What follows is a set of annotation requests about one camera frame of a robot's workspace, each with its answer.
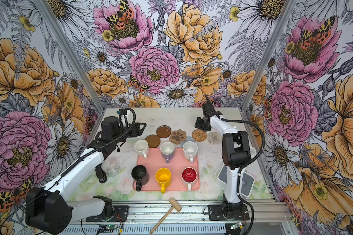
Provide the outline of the woven rattan round coaster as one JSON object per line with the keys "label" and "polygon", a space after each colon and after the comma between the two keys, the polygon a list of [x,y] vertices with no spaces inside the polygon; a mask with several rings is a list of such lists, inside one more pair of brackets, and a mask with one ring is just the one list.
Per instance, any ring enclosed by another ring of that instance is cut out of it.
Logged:
{"label": "woven rattan round coaster", "polygon": [[204,142],[207,139],[207,133],[203,130],[196,129],[192,132],[192,138],[196,142]]}

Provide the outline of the multicolour zigzag round coaster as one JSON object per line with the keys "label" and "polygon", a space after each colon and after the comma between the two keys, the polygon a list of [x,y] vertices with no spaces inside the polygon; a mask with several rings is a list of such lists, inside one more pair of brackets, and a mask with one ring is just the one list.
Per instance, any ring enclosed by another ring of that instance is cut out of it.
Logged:
{"label": "multicolour zigzag round coaster", "polygon": [[222,142],[222,135],[217,132],[210,132],[207,135],[207,140],[213,145],[218,145]]}

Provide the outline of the plain brown wooden coaster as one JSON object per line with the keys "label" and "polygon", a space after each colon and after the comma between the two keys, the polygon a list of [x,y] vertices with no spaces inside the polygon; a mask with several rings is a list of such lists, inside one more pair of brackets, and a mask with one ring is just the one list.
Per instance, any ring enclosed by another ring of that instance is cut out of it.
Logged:
{"label": "plain brown wooden coaster", "polygon": [[160,145],[161,139],[158,135],[149,135],[145,138],[149,148],[157,148]]}

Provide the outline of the dark wooden scratched coaster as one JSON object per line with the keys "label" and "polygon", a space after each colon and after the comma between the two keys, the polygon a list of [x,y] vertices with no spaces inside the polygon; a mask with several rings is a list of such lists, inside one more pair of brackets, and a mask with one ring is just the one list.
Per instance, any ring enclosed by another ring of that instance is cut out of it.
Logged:
{"label": "dark wooden scratched coaster", "polygon": [[172,130],[167,125],[162,125],[158,127],[156,130],[156,134],[162,139],[169,137],[171,133],[172,133]]}

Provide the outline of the cork paw print coaster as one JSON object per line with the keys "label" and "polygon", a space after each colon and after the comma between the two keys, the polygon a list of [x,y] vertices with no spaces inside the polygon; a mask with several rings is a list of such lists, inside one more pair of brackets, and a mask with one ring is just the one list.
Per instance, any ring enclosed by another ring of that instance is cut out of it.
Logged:
{"label": "cork paw print coaster", "polygon": [[186,140],[186,132],[182,131],[181,129],[172,131],[169,137],[169,141],[176,145],[179,145],[181,142],[184,142],[185,140]]}

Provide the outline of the grey-blue woven round coaster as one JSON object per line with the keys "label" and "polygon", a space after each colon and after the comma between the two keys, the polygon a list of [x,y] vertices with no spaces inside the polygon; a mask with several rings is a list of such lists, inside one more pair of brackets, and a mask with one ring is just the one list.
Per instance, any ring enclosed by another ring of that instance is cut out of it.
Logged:
{"label": "grey-blue woven round coaster", "polygon": [[183,147],[183,145],[187,142],[195,142],[195,140],[191,136],[186,136],[186,140],[182,141],[180,146]]}

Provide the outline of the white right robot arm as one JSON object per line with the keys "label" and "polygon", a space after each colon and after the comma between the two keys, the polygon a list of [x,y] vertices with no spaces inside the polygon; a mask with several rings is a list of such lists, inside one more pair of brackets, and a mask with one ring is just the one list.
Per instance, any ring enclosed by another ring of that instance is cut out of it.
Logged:
{"label": "white right robot arm", "polygon": [[226,218],[232,219],[246,210],[241,199],[240,181],[241,173],[252,156],[248,133],[245,130],[240,131],[231,123],[248,122],[223,118],[222,113],[216,111],[210,101],[203,104],[202,109],[203,117],[196,119],[195,127],[205,132],[214,128],[222,136],[222,160],[227,169],[227,183],[221,211]]}

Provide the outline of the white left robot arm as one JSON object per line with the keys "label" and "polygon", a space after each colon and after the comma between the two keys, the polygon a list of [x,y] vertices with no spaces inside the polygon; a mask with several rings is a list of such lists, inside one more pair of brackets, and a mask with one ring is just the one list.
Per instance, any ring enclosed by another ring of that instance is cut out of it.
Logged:
{"label": "white left robot arm", "polygon": [[106,117],[101,123],[101,131],[87,145],[82,155],[52,181],[41,188],[34,187],[26,195],[25,222],[52,235],[63,232],[71,222],[89,217],[104,220],[114,215],[112,200],[104,196],[92,199],[68,202],[68,199],[80,182],[95,171],[100,183],[107,181],[102,170],[102,163],[110,154],[119,150],[128,138],[136,138],[143,134],[146,123],[128,121],[127,112],[120,109],[118,116]]}

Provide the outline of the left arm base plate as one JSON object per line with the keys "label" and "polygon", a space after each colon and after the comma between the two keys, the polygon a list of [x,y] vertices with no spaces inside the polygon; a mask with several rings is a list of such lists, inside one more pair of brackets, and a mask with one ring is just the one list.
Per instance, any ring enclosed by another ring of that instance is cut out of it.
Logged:
{"label": "left arm base plate", "polygon": [[113,214],[110,217],[103,215],[90,216],[85,219],[86,222],[126,222],[129,206],[113,206]]}

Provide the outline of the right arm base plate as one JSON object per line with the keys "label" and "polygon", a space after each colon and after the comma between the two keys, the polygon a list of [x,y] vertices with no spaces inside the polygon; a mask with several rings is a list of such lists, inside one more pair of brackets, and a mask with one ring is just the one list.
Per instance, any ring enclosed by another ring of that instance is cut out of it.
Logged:
{"label": "right arm base plate", "polygon": [[208,216],[210,221],[250,221],[249,210],[245,204],[234,210],[222,205],[208,205]]}

